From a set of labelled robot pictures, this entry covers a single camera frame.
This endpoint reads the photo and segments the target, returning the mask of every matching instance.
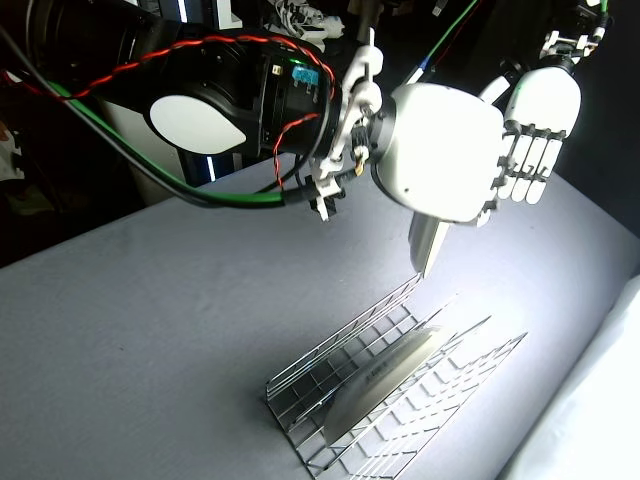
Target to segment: green wire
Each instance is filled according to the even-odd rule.
[[[58,92],[59,95],[62,95],[64,97],[70,96],[69,92],[65,90],[64,87],[56,83],[51,83],[51,86]],[[71,103],[71,105],[80,113],[82,113],[84,116],[88,117],[91,121],[98,124],[103,130],[109,133],[112,137],[118,139],[121,143],[126,145],[138,157],[146,160],[148,163],[153,164],[158,170],[160,170],[163,173],[163,175],[170,178],[173,182],[181,183],[183,185],[183,188],[189,190],[191,193],[197,193],[198,195],[205,195],[207,197],[210,197],[214,201],[221,200],[221,201],[230,201],[230,202],[247,203],[247,204],[275,203],[275,202],[282,201],[282,194],[280,193],[214,193],[214,192],[199,190],[190,185],[187,185],[186,183],[182,182],[182,180],[180,180],[178,177],[174,176],[172,173],[163,169],[158,164],[156,164],[153,160],[147,157],[145,154],[143,154],[142,152],[134,148],[129,142],[127,142],[127,140],[122,135],[120,135],[116,130],[114,130],[113,127],[111,127],[111,125],[105,122],[99,115],[94,113],[89,107],[87,107],[81,101],[70,100],[69,103]]]
[[[456,28],[458,26],[458,24],[462,21],[462,19],[467,16],[467,13],[469,13],[471,11],[471,9],[474,7],[474,5],[476,3],[478,3],[478,0],[473,0],[469,4],[469,6],[464,9],[464,11],[460,14],[460,16],[458,18],[456,18],[456,20],[449,26],[449,28],[447,28],[447,31],[444,32],[444,35],[442,35],[442,37],[440,37],[440,40],[438,40],[438,43],[436,43],[434,45],[434,47],[431,49],[431,51],[427,54],[427,56],[424,57],[424,60],[422,61],[422,64],[420,65],[420,67],[423,70],[425,70],[427,68],[427,65],[429,64],[429,60],[431,60],[431,57],[436,52],[436,50],[438,50],[438,48],[440,48],[440,45],[442,45],[442,42],[444,42],[447,39],[447,37],[453,31],[453,29]]]

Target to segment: gray table surface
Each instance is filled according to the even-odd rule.
[[[270,166],[216,188],[251,190]],[[306,206],[180,201],[0,271],[0,478],[305,479],[264,383],[412,276],[410,212],[369,179]],[[529,332],[405,478],[495,477],[629,278],[640,242],[554,178],[535,207],[452,229],[412,297],[459,292]]]

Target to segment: white light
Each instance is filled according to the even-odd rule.
[[[184,5],[184,0],[178,0],[178,10],[180,10],[180,21],[187,23],[187,7]]]
[[[213,171],[213,158],[207,157],[207,166],[209,167],[209,177],[212,182],[216,181],[216,172]]]

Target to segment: metal wire rack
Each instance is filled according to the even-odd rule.
[[[314,478],[394,479],[526,334],[471,361],[456,351],[488,319],[457,334],[336,444],[322,425],[338,389],[371,358],[438,313],[418,320],[404,305],[416,276],[284,369],[266,386],[271,412]]]

